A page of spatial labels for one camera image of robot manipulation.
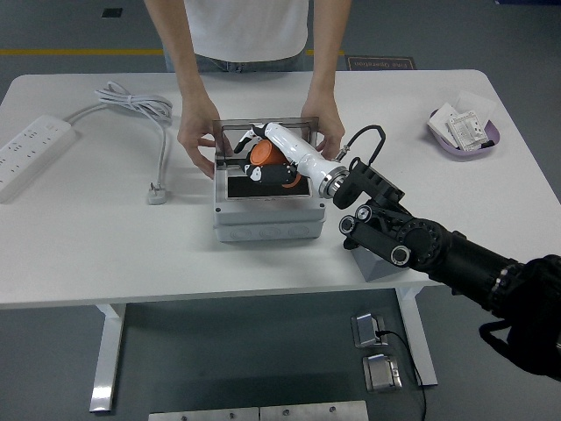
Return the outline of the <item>person's right hand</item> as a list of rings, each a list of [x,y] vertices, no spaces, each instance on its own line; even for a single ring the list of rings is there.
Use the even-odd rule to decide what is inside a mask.
[[[206,93],[183,98],[177,139],[192,163],[210,179],[214,178],[215,164],[201,153],[201,149],[216,147],[213,121],[218,119],[217,108]]]

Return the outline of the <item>person's left hand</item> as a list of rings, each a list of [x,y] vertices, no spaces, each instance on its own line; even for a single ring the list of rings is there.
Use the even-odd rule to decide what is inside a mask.
[[[323,136],[323,140],[316,149],[325,159],[334,159],[340,150],[344,126],[333,93],[309,93],[302,106],[301,117],[318,118],[317,130]]]

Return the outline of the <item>robot right hand white shell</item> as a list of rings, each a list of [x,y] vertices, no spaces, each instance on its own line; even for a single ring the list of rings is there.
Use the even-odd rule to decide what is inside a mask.
[[[253,125],[234,152],[241,153],[250,143],[254,146],[243,170],[254,182],[288,187],[307,177],[319,196],[332,198],[348,175],[340,162],[325,159],[310,143],[275,122]]]

